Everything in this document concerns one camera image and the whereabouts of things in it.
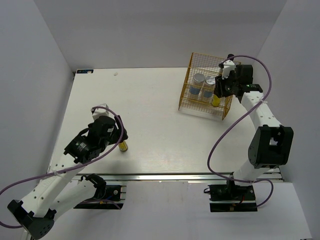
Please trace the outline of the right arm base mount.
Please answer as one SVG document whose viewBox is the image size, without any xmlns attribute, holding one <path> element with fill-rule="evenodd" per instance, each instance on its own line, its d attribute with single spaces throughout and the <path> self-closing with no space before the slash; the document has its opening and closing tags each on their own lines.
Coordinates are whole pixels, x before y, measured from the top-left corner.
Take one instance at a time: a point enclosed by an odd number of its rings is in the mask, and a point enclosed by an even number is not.
<svg viewBox="0 0 320 240">
<path fill-rule="evenodd" d="M 225 184 L 211 184 L 203 190 L 209 195 L 211 213 L 257 212 L 256 196 L 252 185 L 239 186 L 227 180 Z"/>
</svg>

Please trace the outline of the soy sauce bottle red label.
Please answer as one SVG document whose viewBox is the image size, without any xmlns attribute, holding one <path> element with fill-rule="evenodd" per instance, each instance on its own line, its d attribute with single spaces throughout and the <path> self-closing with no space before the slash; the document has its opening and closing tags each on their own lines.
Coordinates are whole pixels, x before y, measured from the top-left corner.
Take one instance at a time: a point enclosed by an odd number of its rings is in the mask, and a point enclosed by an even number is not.
<svg viewBox="0 0 320 240">
<path fill-rule="evenodd" d="M 229 54 L 228 56 L 227 56 L 227 60 L 234 60 L 234 55 L 233 54 Z"/>
</svg>

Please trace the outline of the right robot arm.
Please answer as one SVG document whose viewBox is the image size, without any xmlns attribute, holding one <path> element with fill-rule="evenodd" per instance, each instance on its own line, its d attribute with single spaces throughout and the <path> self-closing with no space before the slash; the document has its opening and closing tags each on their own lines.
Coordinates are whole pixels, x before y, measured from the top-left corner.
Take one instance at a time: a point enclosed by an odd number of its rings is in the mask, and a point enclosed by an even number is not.
<svg viewBox="0 0 320 240">
<path fill-rule="evenodd" d="M 254 125 L 255 134 L 248 147 L 245 163 L 231 177 L 226 195 L 236 200 L 270 169 L 286 165 L 289 160 L 294 131 L 280 123 L 270 110 L 260 85 L 253 83 L 253 66 L 234 64 L 231 60 L 220 65 L 215 78 L 214 94 L 219 98 L 235 96 Z"/>
</svg>

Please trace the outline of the blue table sticker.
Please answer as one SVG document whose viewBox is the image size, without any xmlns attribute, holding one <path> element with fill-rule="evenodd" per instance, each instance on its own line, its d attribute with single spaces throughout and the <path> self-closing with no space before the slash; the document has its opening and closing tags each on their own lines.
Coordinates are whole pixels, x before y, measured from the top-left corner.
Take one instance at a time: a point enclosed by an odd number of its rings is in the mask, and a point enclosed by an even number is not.
<svg viewBox="0 0 320 240">
<path fill-rule="evenodd" d="M 78 69 L 76 74 L 92 74 L 93 72 L 93 69 Z"/>
</svg>

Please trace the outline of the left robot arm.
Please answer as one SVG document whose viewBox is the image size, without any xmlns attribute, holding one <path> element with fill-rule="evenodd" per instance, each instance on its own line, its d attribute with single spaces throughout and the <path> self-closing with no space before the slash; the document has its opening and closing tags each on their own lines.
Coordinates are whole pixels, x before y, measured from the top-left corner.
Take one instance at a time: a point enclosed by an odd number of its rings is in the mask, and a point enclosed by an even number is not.
<svg viewBox="0 0 320 240">
<path fill-rule="evenodd" d="M 126 140 L 120 117 L 96 117 L 65 147 L 51 175 L 21 200 L 12 200 L 7 208 L 17 222 L 35 240 L 43 238 L 55 221 L 85 200 L 102 200 L 107 196 L 106 182 L 95 173 L 87 175 L 74 188 L 61 193 L 87 163 L 97 158 L 107 146 Z"/>
</svg>

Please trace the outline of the blue label spice jar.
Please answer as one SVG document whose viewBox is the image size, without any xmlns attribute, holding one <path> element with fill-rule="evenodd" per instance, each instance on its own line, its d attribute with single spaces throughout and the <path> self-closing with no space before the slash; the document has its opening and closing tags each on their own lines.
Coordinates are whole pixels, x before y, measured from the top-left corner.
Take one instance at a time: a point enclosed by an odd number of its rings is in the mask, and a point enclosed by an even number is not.
<svg viewBox="0 0 320 240">
<path fill-rule="evenodd" d="M 203 98 L 210 98 L 214 94 L 214 89 L 216 86 L 216 79 L 214 76 L 207 76 L 204 79 L 203 88 L 202 88 L 202 97 Z"/>
<path fill-rule="evenodd" d="M 205 76 L 202 73 L 195 73 L 193 75 L 191 84 L 189 86 L 189 93 L 191 95 L 191 97 L 197 98 L 202 86 L 204 84 L 205 81 Z"/>
</svg>

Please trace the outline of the aluminium table frame rail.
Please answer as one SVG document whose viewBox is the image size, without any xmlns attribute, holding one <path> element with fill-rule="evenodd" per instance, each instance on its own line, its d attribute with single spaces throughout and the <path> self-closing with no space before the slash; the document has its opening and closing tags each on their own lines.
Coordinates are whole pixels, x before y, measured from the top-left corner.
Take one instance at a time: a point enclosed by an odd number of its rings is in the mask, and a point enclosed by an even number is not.
<svg viewBox="0 0 320 240">
<path fill-rule="evenodd" d="M 77 174 L 72 178 L 72 180 L 81 180 L 82 176 L 89 175 L 87 174 Z M 223 177 L 220 177 L 215 174 L 210 173 L 188 173 L 188 174 L 100 174 L 107 182 L 109 181 L 200 181 L 200 182 L 207 182 L 207 181 L 219 181 L 219 180 L 226 180 Z M 283 177 L 279 171 L 269 171 L 259 179 L 268 179 L 272 182 L 283 182 Z"/>
</svg>

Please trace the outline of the small yellow bottle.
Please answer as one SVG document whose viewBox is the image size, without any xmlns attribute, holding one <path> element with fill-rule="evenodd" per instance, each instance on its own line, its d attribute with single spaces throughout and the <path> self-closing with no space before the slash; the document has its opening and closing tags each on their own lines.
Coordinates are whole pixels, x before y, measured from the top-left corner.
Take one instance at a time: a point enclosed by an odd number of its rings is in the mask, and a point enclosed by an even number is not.
<svg viewBox="0 0 320 240">
<path fill-rule="evenodd" d="M 118 144 L 118 148 L 121 152 L 126 152 L 128 150 L 128 145 L 126 143 L 126 141 L 122 141 Z"/>
<path fill-rule="evenodd" d="M 220 103 L 221 98 L 217 97 L 216 95 L 213 95 L 211 105 L 216 108 L 220 106 Z"/>
</svg>

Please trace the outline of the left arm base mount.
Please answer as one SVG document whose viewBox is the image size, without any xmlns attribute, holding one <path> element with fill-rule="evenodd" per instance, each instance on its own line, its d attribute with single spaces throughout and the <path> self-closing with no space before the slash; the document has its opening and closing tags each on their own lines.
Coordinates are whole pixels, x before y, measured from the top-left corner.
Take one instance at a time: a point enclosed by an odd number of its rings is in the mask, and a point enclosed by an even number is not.
<svg viewBox="0 0 320 240">
<path fill-rule="evenodd" d="M 88 198 L 74 209 L 84 210 L 121 210 L 126 199 L 127 186 L 121 183 L 102 183 L 102 178 L 97 175 L 84 175 L 80 177 L 78 183 L 90 181 L 98 187 L 93 197 Z"/>
</svg>

